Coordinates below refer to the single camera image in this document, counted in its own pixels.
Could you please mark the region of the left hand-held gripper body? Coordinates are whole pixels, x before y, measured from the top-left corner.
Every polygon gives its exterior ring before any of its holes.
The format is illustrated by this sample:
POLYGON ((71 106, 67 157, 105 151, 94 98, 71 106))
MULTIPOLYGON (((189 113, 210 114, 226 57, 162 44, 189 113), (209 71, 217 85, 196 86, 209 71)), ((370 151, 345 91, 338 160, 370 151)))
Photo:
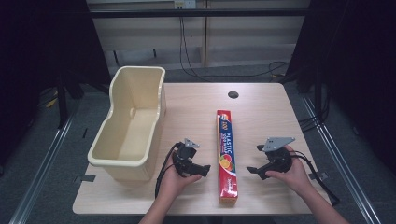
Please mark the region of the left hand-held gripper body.
POLYGON ((177 151, 173 154, 173 164, 177 173, 182 177, 190 176, 186 173, 188 167, 193 164, 189 158, 189 149, 198 148, 199 145, 192 142, 190 139, 185 138, 183 142, 177 143, 177 151))

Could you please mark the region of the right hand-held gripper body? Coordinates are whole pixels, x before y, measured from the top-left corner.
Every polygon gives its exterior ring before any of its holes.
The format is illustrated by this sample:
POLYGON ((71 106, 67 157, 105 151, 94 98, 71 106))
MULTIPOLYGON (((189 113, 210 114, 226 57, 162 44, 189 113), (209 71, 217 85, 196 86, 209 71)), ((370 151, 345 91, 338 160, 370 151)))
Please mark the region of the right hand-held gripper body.
POLYGON ((265 165, 265 171, 277 171, 286 173, 291 167, 291 155, 286 145, 292 143, 294 137, 269 137, 263 148, 263 152, 269 161, 265 165))

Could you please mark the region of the long red plastic wrap box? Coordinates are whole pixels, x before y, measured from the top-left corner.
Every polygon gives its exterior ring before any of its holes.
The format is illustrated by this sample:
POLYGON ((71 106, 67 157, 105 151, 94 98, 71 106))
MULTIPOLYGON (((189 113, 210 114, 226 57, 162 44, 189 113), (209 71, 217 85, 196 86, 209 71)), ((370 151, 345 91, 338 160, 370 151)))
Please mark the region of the long red plastic wrap box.
POLYGON ((219 203, 235 204, 238 185, 234 158, 233 125, 229 110, 217 111, 219 203))

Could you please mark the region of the cream plastic bin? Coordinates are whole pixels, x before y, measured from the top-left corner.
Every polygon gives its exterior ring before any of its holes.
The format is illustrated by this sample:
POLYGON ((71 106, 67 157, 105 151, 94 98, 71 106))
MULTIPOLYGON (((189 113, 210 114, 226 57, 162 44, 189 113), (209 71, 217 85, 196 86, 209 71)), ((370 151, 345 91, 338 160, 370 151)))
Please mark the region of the cream plastic bin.
POLYGON ((110 108, 88 153, 90 165, 121 181, 153 177, 166 112, 164 78, 158 66, 117 71, 109 87, 110 108))

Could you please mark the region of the person's right hand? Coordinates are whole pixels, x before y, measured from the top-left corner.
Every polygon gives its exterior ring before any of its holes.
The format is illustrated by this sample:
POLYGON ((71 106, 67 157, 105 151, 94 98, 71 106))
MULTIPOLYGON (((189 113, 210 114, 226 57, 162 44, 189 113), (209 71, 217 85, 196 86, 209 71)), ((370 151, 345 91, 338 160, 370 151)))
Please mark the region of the person's right hand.
POLYGON ((309 191, 314 189, 308 179, 302 162, 297 158, 291 159, 291 167, 286 173, 267 171, 265 174, 269 177, 283 181, 300 197, 305 196, 309 191))

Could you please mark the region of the person's left hand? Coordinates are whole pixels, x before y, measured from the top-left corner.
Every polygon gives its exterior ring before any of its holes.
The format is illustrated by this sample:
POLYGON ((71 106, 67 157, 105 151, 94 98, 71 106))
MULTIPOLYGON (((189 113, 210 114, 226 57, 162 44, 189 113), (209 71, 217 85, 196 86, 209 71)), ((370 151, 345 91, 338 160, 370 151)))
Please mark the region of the person's left hand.
POLYGON ((165 172, 156 200, 161 203, 172 203, 183 192, 184 188, 201 178, 200 175, 180 176, 173 160, 169 159, 165 165, 165 172))

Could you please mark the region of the black curtain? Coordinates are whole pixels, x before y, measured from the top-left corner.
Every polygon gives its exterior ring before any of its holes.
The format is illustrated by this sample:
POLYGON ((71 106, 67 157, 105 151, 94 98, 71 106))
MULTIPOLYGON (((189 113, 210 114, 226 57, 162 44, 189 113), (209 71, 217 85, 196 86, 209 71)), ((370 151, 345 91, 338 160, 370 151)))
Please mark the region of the black curtain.
POLYGON ((319 77, 396 175, 396 0, 310 0, 288 72, 319 77))
POLYGON ((83 96, 110 74, 87 0, 0 0, 0 176, 42 91, 83 96))

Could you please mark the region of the black metal stand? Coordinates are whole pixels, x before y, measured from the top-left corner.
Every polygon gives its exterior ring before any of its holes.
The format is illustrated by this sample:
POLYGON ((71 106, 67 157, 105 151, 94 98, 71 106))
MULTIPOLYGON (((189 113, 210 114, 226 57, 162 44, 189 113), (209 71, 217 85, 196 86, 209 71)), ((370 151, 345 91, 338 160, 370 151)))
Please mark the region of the black metal stand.
POLYGON ((59 129, 66 124, 68 119, 68 110, 67 110, 67 102, 66 102, 66 91, 63 76, 59 75, 57 79, 57 92, 58 92, 58 106, 59 106, 59 129))

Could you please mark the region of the black horizontal metal bar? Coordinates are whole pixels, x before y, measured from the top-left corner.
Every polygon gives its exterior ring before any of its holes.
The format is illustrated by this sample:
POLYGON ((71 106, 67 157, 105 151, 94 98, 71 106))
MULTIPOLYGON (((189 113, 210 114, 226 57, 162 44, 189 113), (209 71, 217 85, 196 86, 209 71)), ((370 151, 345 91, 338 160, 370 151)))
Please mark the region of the black horizontal metal bar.
POLYGON ((93 18, 177 18, 177 17, 263 17, 306 16, 303 8, 276 9, 148 9, 148 10, 92 10, 93 18))

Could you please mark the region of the metal floor rail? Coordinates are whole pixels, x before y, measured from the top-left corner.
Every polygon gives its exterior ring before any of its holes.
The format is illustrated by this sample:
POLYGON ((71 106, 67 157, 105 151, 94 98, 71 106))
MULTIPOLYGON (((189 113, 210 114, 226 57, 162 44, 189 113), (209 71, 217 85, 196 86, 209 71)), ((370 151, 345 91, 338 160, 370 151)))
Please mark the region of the metal floor rail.
POLYGON ((47 153, 41 162, 38 170, 35 172, 35 177, 32 180, 29 188, 25 191, 16 211, 14 212, 11 220, 8 224, 25 224, 31 211, 35 205, 40 191, 42 190, 50 168, 55 161, 55 158, 63 145, 64 139, 66 138, 70 126, 73 123, 74 117, 77 111, 74 110, 66 118, 64 124, 57 129, 57 132, 47 150, 47 153))
POLYGON ((350 170, 345 158, 343 157, 339 147, 336 145, 335 141, 332 138, 332 135, 328 131, 326 125, 318 120, 318 116, 315 113, 315 107, 312 101, 303 97, 303 102, 305 108, 310 116, 310 118, 314 121, 316 129, 318 133, 328 149, 332 159, 343 177, 346 186, 351 193, 356 205, 361 211, 362 216, 364 217, 367 224, 382 224, 379 216, 377 215, 371 201, 367 197, 364 190, 361 188, 361 185, 358 183, 356 177, 353 175, 350 170))

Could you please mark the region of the white wall socket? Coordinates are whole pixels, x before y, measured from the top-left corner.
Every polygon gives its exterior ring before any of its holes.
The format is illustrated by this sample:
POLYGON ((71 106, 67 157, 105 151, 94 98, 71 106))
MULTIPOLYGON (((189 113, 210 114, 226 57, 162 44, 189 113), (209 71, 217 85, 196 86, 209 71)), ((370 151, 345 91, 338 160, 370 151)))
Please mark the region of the white wall socket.
POLYGON ((196 9, 196 0, 174 0, 175 9, 196 9))

